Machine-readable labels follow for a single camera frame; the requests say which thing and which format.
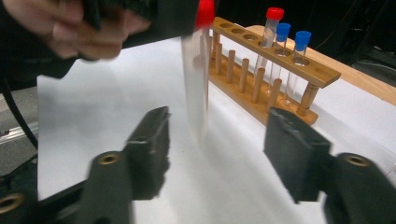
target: clamp jaw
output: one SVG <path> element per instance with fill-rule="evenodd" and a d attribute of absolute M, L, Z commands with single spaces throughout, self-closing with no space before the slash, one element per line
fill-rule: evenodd
<path fill-rule="evenodd" d="M 331 143 L 288 111 L 272 108 L 264 154 L 292 199 L 315 202 L 327 194 L 329 224 L 393 224 L 396 189 L 376 165 L 363 156 L 329 154 Z"/>

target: black object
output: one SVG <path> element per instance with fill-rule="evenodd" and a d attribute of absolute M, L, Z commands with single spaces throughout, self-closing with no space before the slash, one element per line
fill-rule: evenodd
<path fill-rule="evenodd" d="M 331 143 L 289 111 L 270 110 L 264 153 L 293 200 L 313 202 L 320 190 L 331 224 L 396 223 L 396 189 L 367 158 L 329 154 Z"/>
<path fill-rule="evenodd" d="M 134 223 L 130 202 L 158 195 L 169 168 L 168 119 L 168 107 L 148 112 L 123 151 L 97 156 L 86 181 L 44 201 L 0 196 L 0 223 Z"/>
<path fill-rule="evenodd" d="M 84 0 L 85 18 L 92 27 L 100 29 L 100 20 L 106 8 L 129 8 L 151 25 L 146 32 L 131 35 L 124 48 L 160 41 L 172 37 L 191 35 L 197 15 L 199 0 Z"/>
<path fill-rule="evenodd" d="M 157 14 L 157 0 L 83 0 L 84 20 L 96 30 L 101 29 L 101 19 L 106 17 L 106 8 L 123 7 L 131 9 L 148 20 Z"/>

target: black cable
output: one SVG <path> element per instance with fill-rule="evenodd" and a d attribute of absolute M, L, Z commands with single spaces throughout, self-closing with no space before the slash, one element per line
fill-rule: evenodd
<path fill-rule="evenodd" d="M 21 111 L 18 109 L 17 105 L 15 104 L 14 98 L 12 97 L 11 94 L 11 90 L 9 89 L 7 78 L 5 76 L 2 76 L 2 74 L 0 74 L 0 90 L 3 92 L 4 99 L 6 100 L 9 110 L 14 115 L 15 120 L 21 126 L 27 138 L 35 147 L 35 149 L 38 149 L 37 139 L 35 138 L 35 135 L 32 133 L 32 130 L 30 130 L 29 126 L 24 120 Z"/>

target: brass screw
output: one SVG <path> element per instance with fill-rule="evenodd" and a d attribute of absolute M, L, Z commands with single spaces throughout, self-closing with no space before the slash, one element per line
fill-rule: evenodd
<path fill-rule="evenodd" d="M 9 194 L 4 198 L 0 199 L 0 215 L 10 212 L 14 210 L 15 208 L 19 207 L 25 197 L 21 193 L 14 193 L 14 194 Z"/>
<path fill-rule="evenodd" d="M 346 161 L 357 166 L 367 167 L 370 166 L 370 162 L 368 162 L 363 157 L 358 156 L 347 156 Z"/>
<path fill-rule="evenodd" d="M 116 154 L 108 154 L 103 156 L 102 158 L 99 159 L 99 164 L 101 165 L 109 165 L 112 163 L 117 162 L 120 159 L 119 155 Z"/>

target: wooden peg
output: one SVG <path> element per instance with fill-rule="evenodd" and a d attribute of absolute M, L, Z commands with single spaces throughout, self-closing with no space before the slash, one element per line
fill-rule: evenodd
<path fill-rule="evenodd" d="M 248 59 L 245 58 L 242 60 L 241 78 L 239 79 L 239 91 L 240 92 L 245 92 L 247 76 L 248 76 Z"/>
<path fill-rule="evenodd" d="M 264 73 L 265 69 L 263 67 L 260 67 L 259 70 L 257 70 L 257 75 L 254 77 L 253 95 L 251 97 L 251 102 L 253 104 L 256 104 L 257 100 L 259 99 L 259 93 L 260 89 L 262 88 L 262 79 L 264 78 Z"/>
<path fill-rule="evenodd" d="M 216 45 L 216 74 L 221 75 L 221 56 L 222 56 L 222 44 Z"/>
<path fill-rule="evenodd" d="M 267 112 L 269 112 L 271 106 L 273 106 L 275 104 L 276 98 L 279 95 L 281 85 L 282 85 L 282 79 L 276 78 L 274 80 L 274 84 L 271 88 L 270 98 L 269 98 L 268 104 L 267 104 Z"/>
<path fill-rule="evenodd" d="M 308 83 L 301 99 L 301 103 L 297 108 L 297 114 L 304 117 L 307 114 L 307 110 L 311 107 L 314 102 L 315 96 L 317 96 L 319 88 L 312 83 Z"/>
<path fill-rule="evenodd" d="M 216 47 L 220 43 L 220 34 L 218 32 L 213 31 L 212 38 L 212 57 L 216 56 Z"/>
<path fill-rule="evenodd" d="M 233 64 L 235 61 L 235 50 L 230 49 L 228 51 L 228 64 L 227 64 L 227 77 L 226 81 L 227 83 L 232 83 L 233 82 Z"/>

